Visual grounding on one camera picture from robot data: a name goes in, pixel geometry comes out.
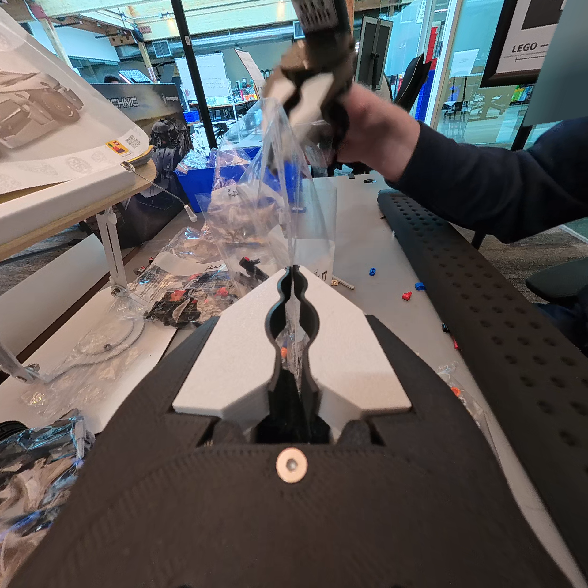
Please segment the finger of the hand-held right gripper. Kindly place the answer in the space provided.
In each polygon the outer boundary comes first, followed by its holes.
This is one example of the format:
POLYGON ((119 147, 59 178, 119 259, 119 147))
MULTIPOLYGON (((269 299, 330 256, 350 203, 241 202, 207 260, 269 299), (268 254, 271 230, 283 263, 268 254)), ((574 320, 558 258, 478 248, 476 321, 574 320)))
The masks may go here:
POLYGON ((275 69, 268 79, 268 99, 278 102, 283 108, 295 96, 297 88, 282 69, 275 69))
POLYGON ((290 110, 290 127, 294 134, 307 134, 323 119, 322 107, 334 85, 332 73, 319 73, 294 86, 298 102, 290 110))

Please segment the person's right forearm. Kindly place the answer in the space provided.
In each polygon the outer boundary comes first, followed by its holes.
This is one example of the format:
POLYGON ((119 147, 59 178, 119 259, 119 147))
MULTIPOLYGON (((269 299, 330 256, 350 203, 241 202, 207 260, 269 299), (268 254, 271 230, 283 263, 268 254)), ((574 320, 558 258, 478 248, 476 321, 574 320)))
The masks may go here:
POLYGON ((457 143, 421 124, 403 175, 386 183, 446 221, 513 243, 587 217, 587 118, 519 151, 457 143))

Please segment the person's right hand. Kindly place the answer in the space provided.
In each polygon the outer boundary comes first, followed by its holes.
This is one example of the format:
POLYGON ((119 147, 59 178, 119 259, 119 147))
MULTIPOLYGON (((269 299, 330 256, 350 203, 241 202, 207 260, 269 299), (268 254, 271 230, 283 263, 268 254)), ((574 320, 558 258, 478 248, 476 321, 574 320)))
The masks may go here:
POLYGON ((359 84, 351 86, 342 106, 349 128, 337 150, 338 161, 361 163, 386 180, 400 180, 419 140, 419 122, 359 84))

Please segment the black chair back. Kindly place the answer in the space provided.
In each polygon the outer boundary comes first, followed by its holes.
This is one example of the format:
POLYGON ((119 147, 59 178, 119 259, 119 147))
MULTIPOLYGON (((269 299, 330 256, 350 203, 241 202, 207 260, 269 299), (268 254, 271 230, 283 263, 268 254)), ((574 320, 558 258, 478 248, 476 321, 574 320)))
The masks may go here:
POLYGON ((424 56, 422 53, 410 61, 393 101, 406 112, 410 112, 428 79, 432 62, 425 62, 424 56))

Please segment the blue plastic bin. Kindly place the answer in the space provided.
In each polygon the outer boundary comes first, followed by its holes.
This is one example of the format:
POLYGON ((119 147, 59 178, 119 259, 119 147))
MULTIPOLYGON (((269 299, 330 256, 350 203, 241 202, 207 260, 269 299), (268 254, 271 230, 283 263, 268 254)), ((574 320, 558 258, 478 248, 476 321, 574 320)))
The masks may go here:
MULTIPOLYGON (((180 182, 181 187, 187 194, 188 200, 193 206, 193 209, 198 212, 201 211, 202 205, 204 206, 205 211, 208 210, 210 202, 212 201, 211 194, 213 190, 220 189, 226 185, 230 186, 233 184, 238 184, 242 175, 246 172, 246 169, 243 170, 236 166, 227 166, 221 168, 219 175, 217 175, 214 169, 213 173, 190 172, 187 175, 176 174, 176 176, 180 182)), ((284 171, 288 202, 290 202, 291 205, 294 205, 296 200, 296 190, 293 183, 297 172, 295 171, 293 164, 289 162, 284 163, 284 171)), ((256 205, 257 209, 271 207, 277 202, 279 198, 276 195, 272 195, 274 192, 277 194, 281 187, 281 182, 277 176, 277 173, 271 174, 269 171, 266 171, 263 180, 269 189, 272 190, 272 192, 271 194, 262 196, 258 199, 258 203, 256 205)))

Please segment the black perforated table edge pad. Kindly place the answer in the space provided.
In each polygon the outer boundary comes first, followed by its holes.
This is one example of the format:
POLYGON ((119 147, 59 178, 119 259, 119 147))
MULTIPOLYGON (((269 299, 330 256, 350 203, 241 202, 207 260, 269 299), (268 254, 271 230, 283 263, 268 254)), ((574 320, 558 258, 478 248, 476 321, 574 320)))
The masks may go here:
POLYGON ((378 205, 586 575, 587 358, 450 223, 392 189, 378 205))

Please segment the whiteboard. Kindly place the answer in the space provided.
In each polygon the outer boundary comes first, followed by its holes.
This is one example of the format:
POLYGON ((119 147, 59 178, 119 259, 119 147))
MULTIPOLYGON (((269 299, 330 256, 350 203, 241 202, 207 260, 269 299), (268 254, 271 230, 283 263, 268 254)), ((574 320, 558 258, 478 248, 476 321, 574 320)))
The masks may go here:
MULTIPOLYGON (((211 104, 230 103, 230 84, 226 74, 224 56, 221 52, 208 55, 197 55, 196 63, 201 76, 203 92, 207 102, 211 104)), ((180 87, 188 102, 197 102, 195 88, 192 83, 187 59, 176 58, 175 65, 180 76, 180 87)))

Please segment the framed fiducial marker sign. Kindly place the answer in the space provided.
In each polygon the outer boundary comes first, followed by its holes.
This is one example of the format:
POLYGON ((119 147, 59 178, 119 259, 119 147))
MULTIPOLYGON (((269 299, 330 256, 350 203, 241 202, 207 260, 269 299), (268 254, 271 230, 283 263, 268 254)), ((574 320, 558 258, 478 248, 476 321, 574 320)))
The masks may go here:
POLYGON ((566 1, 504 1, 480 88, 533 84, 566 1))

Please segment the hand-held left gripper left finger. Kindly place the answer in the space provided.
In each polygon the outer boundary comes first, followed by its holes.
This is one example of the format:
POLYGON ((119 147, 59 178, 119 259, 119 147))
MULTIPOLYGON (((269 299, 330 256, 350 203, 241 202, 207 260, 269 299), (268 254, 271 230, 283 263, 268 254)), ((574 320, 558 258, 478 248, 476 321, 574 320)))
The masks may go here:
POLYGON ((211 417, 205 443, 302 443, 302 402, 276 338, 286 326, 292 269, 218 317, 172 407, 211 417))

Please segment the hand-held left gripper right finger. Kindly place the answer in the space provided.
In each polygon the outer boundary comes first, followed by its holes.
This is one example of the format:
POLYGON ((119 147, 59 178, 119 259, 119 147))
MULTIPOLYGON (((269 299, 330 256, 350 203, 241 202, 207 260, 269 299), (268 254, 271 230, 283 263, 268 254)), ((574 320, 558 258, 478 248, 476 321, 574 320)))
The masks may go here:
POLYGON ((317 415, 334 441, 348 422, 406 413, 412 404, 363 310, 304 266, 301 303, 310 305, 318 329, 306 347, 318 386, 317 415))

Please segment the black lego set box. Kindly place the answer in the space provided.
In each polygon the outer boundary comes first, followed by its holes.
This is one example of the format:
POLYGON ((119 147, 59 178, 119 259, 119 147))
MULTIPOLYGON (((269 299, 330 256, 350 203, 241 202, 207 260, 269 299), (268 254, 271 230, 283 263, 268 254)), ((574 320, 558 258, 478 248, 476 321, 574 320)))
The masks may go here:
POLYGON ((122 249, 151 240, 187 203, 175 170, 192 138, 175 84, 92 84, 92 86, 142 128, 153 147, 155 184, 118 203, 113 210, 122 249))

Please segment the empty clear plastic bag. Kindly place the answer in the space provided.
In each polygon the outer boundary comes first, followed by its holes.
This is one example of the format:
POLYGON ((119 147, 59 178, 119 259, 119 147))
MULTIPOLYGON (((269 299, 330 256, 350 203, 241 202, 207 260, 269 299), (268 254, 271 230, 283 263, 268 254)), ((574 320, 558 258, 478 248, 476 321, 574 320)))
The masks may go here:
POLYGON ((144 327, 142 316, 130 315, 95 326, 43 382, 27 387, 21 402, 39 415, 58 417, 101 400, 138 358, 144 327))

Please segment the black office chair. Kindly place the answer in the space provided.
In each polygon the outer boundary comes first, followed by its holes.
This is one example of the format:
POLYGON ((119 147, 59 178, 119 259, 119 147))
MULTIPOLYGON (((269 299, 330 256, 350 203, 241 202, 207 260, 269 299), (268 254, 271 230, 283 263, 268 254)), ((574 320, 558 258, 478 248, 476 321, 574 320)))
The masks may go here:
POLYGON ((536 272, 526 287, 548 303, 571 306, 587 287, 587 258, 575 259, 536 272))

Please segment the clear plastic lego parts bag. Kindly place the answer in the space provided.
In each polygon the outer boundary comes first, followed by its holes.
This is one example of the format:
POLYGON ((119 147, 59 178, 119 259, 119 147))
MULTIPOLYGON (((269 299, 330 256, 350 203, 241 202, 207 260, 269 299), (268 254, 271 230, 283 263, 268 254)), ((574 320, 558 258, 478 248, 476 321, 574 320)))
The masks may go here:
POLYGON ((454 377, 456 367, 457 365, 455 363, 439 366, 437 375, 449 386, 452 393, 460 400, 460 403, 466 408, 470 416, 472 416, 477 426, 481 428, 481 425, 486 422, 483 409, 454 377))
POLYGON ((299 143, 276 100, 261 99, 242 130, 212 152, 211 187, 195 190, 240 298, 278 270, 299 265, 332 284, 336 188, 318 187, 318 145, 299 143))
POLYGON ((212 148, 206 160, 205 168, 215 169, 236 166, 246 169, 259 152, 260 147, 242 146, 239 142, 222 137, 217 148, 212 148))
POLYGON ((209 164, 209 155, 197 151, 188 151, 177 164, 175 172, 177 175, 187 175, 190 172, 213 173, 214 166, 209 164))
POLYGON ((128 287, 146 320, 199 327, 239 299, 207 224, 182 229, 150 260, 128 287))
POLYGON ((73 409, 1 442, 1 587, 46 535, 94 441, 73 409))
POLYGON ((272 231, 288 235, 289 216, 283 196, 258 180, 231 183, 195 199, 215 239, 227 245, 265 242, 272 231))

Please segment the black pole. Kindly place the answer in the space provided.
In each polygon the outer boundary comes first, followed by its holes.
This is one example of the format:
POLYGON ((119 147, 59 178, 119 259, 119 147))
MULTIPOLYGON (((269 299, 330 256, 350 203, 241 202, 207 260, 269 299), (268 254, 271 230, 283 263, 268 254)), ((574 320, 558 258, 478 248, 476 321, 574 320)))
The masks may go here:
POLYGON ((171 1, 171 5, 176 25, 178 27, 185 58, 187 60, 187 67, 189 70, 190 78, 195 90, 200 120, 203 124, 210 149, 216 149, 217 139, 215 136, 215 130, 212 126, 208 104, 206 103, 202 79, 194 54, 192 38, 187 25, 187 18, 185 15, 183 4, 182 1, 171 1))

